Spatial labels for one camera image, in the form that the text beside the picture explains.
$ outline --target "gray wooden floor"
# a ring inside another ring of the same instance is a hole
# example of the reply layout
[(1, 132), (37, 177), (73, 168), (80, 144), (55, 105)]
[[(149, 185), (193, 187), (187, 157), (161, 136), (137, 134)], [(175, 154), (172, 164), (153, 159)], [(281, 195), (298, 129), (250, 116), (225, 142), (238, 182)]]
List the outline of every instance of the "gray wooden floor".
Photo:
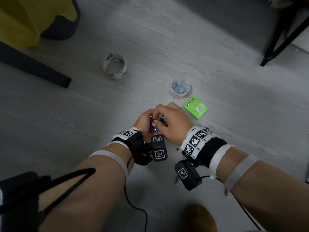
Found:
[[(68, 89), (0, 64), (0, 178), (24, 171), (60, 176), (132, 127), (138, 116), (173, 100), (182, 75), (209, 111), (196, 124), (303, 180), (309, 161), (309, 56), (289, 46), (260, 67), (277, 11), (261, 0), (78, 0), (82, 17), (69, 40), (42, 40), (25, 52), (72, 78)], [(127, 63), (112, 81), (101, 68), (109, 52)], [(148, 211), (150, 231), (177, 231), (183, 208), (199, 202), (218, 230), (254, 229), (220, 182), (176, 187), (182, 159), (135, 166), (132, 202)], [(198, 168), (199, 173), (207, 169)], [(142, 231), (144, 215), (120, 199), (104, 231)]]

